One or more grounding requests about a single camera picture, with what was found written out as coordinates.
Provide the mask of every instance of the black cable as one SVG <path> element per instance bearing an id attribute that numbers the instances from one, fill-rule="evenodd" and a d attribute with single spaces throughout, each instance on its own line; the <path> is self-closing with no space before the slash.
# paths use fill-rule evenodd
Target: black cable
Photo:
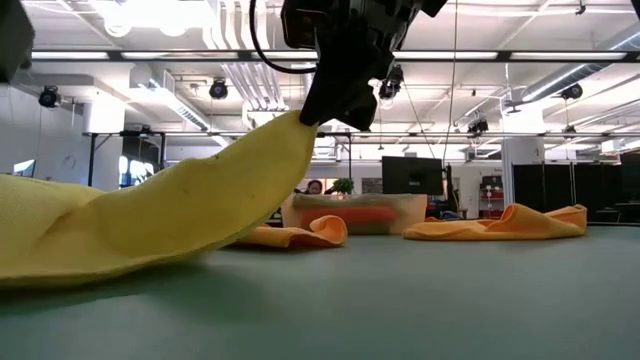
<path id="1" fill-rule="evenodd" d="M 257 0 L 249 1 L 249 30 L 251 32 L 251 41 L 253 42 L 253 47 L 256 49 L 256 53 L 258 53 L 260 59 L 264 61 L 264 63 L 267 64 L 267 66 L 269 66 L 270 68 L 285 74 L 304 75 L 314 73 L 316 71 L 315 66 L 308 69 L 291 69 L 275 64 L 273 61 L 267 58 L 267 56 L 262 51 L 262 48 L 260 47 L 260 43 L 258 42 L 258 35 L 256 34 L 256 3 Z"/>

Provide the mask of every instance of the ceiling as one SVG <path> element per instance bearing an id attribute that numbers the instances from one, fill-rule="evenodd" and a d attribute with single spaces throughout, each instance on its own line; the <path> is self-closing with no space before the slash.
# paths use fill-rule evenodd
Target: ceiling
<path id="1" fill-rule="evenodd" d="M 166 2 L 170 1 L 158 0 L 154 4 Z M 265 37 L 272 48 L 286 50 L 279 19 L 281 2 L 266 2 Z M 436 18 L 420 14 L 415 19 L 403 49 L 593 50 L 598 49 L 599 44 L 620 31 L 638 23 L 629 0 L 583 2 L 587 11 L 582 15 L 576 15 L 577 0 L 515 0 L 509 1 L 508 5 L 503 0 L 459 0 L 457 4 L 450 0 Z M 23 1 L 36 29 L 35 48 L 39 50 L 207 49 L 202 39 L 203 30 L 199 27 L 202 22 L 209 21 L 198 10 L 198 6 L 202 6 L 203 3 L 204 0 L 181 2 L 187 10 L 176 11 L 174 20 L 179 22 L 188 18 L 192 25 L 195 24 L 181 36 L 166 36 L 153 27 L 134 27 L 127 35 L 116 38 L 107 34 L 104 14 L 96 13 L 95 7 L 88 0 Z M 227 25 L 226 4 L 231 3 L 236 6 L 235 32 L 238 42 L 242 43 L 242 18 L 240 4 L 237 1 L 227 1 L 221 5 L 220 24 L 223 29 Z M 149 6 L 148 16 L 156 16 L 160 7 L 161 5 Z M 246 124 L 241 118 L 245 101 L 231 80 L 227 79 L 229 95 L 226 99 L 213 100 L 208 94 L 213 79 L 226 76 L 220 64 L 166 62 L 149 66 L 155 73 L 168 71 L 176 80 L 176 93 L 188 106 L 206 116 L 207 121 L 215 128 L 246 130 Z M 404 87 L 394 99 L 392 106 L 380 109 L 372 131 L 419 131 L 418 122 L 423 125 L 425 131 L 447 131 L 450 124 L 460 125 L 464 131 L 464 125 L 471 119 L 463 116 L 486 100 L 487 96 L 494 96 L 507 87 L 526 87 L 563 66 L 565 64 L 403 64 Z M 194 128 L 181 124 L 183 120 L 165 106 L 139 100 L 131 93 L 129 72 L 132 67 L 133 64 L 36 63 L 32 71 L 43 74 L 92 75 L 129 96 L 130 102 L 138 105 L 138 110 L 146 110 L 141 115 L 140 111 L 129 109 L 127 122 L 146 122 L 159 130 L 193 131 Z M 568 111 L 564 111 L 565 103 L 561 99 L 543 100 L 540 104 L 543 107 L 547 130 L 560 130 L 567 122 L 606 113 L 615 106 L 634 100 L 637 95 L 633 94 L 638 94 L 640 90 L 638 80 L 628 80 L 624 86 L 600 94 L 599 92 L 615 87 L 627 79 L 633 79 L 639 72 L 640 69 L 634 64 L 613 65 L 581 81 L 584 95 L 575 104 L 574 101 L 570 101 Z M 293 109 L 300 108 L 305 96 L 303 78 L 277 73 L 276 79 L 285 104 Z M 258 85 L 260 90 L 266 90 L 261 82 Z M 499 101 L 489 100 L 487 105 L 483 106 L 483 112 L 489 120 L 490 127 L 499 130 Z M 594 123 L 584 130 L 602 131 L 618 124 L 639 121 L 638 118 L 640 109 L 603 123 Z"/>

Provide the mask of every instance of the orange towel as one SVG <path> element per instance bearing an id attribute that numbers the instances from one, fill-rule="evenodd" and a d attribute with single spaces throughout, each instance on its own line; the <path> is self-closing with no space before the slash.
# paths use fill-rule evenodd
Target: orange towel
<path id="1" fill-rule="evenodd" d="M 500 220 L 439 221 L 432 218 L 402 232 L 411 240 L 544 240 L 582 236 L 587 209 L 576 205 L 545 214 L 520 204 L 509 205 Z"/>
<path id="2" fill-rule="evenodd" d="M 312 231 L 261 226 L 236 243 L 288 248 L 290 246 L 339 247 L 347 241 L 347 226 L 337 216 L 328 215 L 318 218 L 309 224 L 309 228 Z"/>

